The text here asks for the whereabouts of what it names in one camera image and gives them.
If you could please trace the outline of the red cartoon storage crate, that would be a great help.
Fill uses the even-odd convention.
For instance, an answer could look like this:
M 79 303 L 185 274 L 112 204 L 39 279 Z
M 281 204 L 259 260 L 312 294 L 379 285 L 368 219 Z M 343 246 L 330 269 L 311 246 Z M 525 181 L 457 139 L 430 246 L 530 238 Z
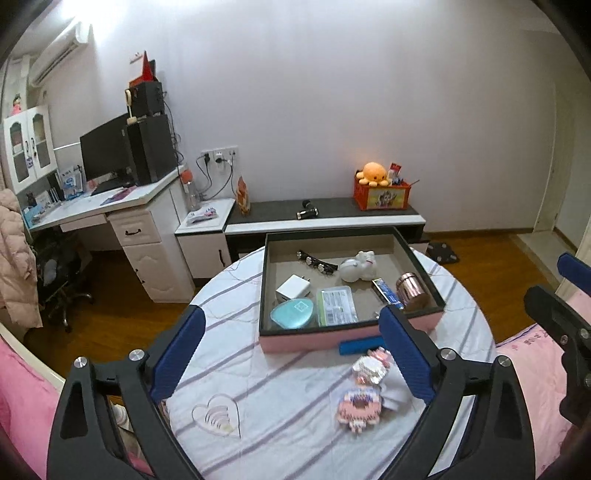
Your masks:
M 407 182 L 399 185 L 371 187 L 353 183 L 353 200 L 362 211 L 369 210 L 406 210 L 412 186 Z

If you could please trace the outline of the blue gold rectangular box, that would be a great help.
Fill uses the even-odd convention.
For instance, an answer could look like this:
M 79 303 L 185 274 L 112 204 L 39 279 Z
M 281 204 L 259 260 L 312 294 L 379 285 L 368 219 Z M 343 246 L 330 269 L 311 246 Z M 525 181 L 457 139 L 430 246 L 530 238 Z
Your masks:
M 404 303 L 399 299 L 396 292 L 389 287 L 383 278 L 376 278 L 372 281 L 372 286 L 377 296 L 386 304 L 394 305 L 398 309 L 404 309 Z

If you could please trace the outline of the black rhinestone hair clip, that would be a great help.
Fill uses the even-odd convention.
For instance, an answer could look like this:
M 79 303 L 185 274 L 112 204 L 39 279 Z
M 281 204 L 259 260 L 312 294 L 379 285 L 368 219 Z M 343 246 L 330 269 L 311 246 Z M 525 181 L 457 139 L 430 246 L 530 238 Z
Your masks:
M 301 260 L 301 262 L 304 262 L 311 268 L 317 269 L 318 272 L 322 273 L 322 275 L 335 274 L 335 272 L 337 272 L 339 268 L 338 265 L 329 263 L 324 260 L 320 260 L 317 257 L 311 256 L 307 252 L 304 252 L 304 250 L 297 251 L 297 259 Z

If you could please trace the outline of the teal egg shaped case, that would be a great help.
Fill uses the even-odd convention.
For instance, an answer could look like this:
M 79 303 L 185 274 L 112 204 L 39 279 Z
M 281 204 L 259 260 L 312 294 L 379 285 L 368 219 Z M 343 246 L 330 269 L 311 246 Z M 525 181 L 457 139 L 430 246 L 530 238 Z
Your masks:
M 308 298 L 295 298 L 280 303 L 270 312 L 270 320 L 286 330 L 304 328 L 311 322 L 315 304 Z

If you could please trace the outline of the orange octopus plush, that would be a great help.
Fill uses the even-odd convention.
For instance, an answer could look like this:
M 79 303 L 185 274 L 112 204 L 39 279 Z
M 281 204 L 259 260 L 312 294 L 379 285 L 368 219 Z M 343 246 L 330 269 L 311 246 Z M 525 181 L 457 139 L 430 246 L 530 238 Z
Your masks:
M 391 185 L 385 167 L 377 162 L 369 162 L 356 172 L 356 182 L 369 187 L 388 187 Z

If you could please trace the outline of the rose gold metal tin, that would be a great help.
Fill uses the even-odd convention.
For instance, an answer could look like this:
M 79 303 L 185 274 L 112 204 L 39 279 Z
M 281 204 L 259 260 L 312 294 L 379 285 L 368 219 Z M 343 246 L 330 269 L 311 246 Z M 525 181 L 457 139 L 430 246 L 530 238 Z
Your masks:
M 401 275 L 396 282 L 396 291 L 408 312 L 422 310 L 429 305 L 430 297 L 414 272 Z

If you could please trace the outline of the white striped table cloth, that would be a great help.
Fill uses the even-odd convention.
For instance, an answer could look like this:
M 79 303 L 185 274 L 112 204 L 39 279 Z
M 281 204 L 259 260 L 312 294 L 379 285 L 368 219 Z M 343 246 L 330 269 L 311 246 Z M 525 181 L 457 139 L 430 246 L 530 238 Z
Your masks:
M 400 452 L 423 410 L 398 370 L 385 392 L 392 406 L 360 434 L 339 423 L 339 401 L 353 387 L 353 358 L 335 349 L 270 354 L 259 345 L 259 311 L 270 280 L 315 277 L 297 251 L 339 263 L 374 251 L 389 284 L 423 267 L 445 302 L 432 339 L 470 360 L 496 348 L 477 302 L 445 268 L 391 235 L 290 241 L 260 248 L 219 272 L 194 297 L 204 337 L 167 400 L 178 443 L 208 479 L 377 479 Z

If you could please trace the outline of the black computer monitor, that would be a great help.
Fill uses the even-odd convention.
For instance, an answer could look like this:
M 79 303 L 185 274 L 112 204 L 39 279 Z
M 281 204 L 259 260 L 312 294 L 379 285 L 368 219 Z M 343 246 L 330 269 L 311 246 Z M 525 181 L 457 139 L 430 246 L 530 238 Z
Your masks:
M 114 174 L 124 183 L 131 181 L 127 172 L 129 157 L 126 137 L 127 115 L 119 115 L 80 137 L 83 167 L 87 180 Z

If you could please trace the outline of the white desk with drawers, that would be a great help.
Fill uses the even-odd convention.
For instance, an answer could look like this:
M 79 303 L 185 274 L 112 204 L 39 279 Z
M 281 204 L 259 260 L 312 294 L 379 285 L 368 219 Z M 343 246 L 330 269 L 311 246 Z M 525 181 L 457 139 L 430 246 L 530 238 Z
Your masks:
M 31 232 L 58 226 L 64 232 L 108 224 L 149 298 L 155 303 L 187 303 L 194 295 L 191 274 L 175 232 L 186 217 L 179 174 L 135 187 L 124 198 L 117 192 L 88 193 L 64 201 L 41 216 Z

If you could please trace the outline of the white glass door cabinet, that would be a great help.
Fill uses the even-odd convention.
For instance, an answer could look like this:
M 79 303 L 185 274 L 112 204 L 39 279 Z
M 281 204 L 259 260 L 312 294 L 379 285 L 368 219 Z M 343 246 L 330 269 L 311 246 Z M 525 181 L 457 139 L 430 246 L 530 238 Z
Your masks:
M 46 105 L 6 118 L 3 133 L 8 183 L 15 194 L 57 171 Z

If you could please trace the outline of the blue oblong case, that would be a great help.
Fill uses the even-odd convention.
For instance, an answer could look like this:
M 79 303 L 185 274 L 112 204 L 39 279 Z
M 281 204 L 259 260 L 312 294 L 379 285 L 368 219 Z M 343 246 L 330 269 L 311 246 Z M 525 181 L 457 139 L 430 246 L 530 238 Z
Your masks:
M 386 348 L 386 343 L 382 336 L 342 341 L 339 343 L 339 354 L 342 356 L 365 354 L 377 348 Z

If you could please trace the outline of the pink brick figure small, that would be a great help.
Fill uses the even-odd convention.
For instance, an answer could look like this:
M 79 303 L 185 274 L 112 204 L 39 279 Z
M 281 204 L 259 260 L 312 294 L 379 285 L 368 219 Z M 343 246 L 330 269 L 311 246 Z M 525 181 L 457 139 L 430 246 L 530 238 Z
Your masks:
M 383 347 L 369 350 L 366 355 L 353 363 L 352 371 L 356 384 L 379 386 L 388 375 L 393 363 L 393 356 Z

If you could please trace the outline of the wall air conditioner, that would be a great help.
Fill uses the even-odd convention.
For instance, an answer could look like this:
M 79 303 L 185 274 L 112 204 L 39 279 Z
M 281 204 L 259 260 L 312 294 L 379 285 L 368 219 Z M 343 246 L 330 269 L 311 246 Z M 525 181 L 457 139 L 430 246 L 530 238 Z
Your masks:
M 72 21 L 31 65 L 29 84 L 39 88 L 68 57 L 88 44 L 90 30 L 88 22 Z

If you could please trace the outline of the white wall power strip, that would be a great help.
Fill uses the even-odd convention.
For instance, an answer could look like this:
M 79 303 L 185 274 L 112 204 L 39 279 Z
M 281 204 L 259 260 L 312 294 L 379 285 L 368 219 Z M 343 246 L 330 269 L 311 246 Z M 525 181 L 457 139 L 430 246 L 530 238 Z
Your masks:
M 228 163 L 228 165 L 232 166 L 239 158 L 239 149 L 238 146 L 205 149 L 201 151 L 201 154 L 209 162 L 214 162 L 215 164 Z

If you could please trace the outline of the clear plastic box green label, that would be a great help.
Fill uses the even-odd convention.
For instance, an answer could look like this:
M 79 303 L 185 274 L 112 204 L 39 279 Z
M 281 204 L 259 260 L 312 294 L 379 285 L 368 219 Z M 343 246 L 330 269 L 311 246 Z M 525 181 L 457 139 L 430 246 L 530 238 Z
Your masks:
M 358 322 L 353 292 L 349 286 L 325 288 L 318 291 L 318 325 L 345 326 Z

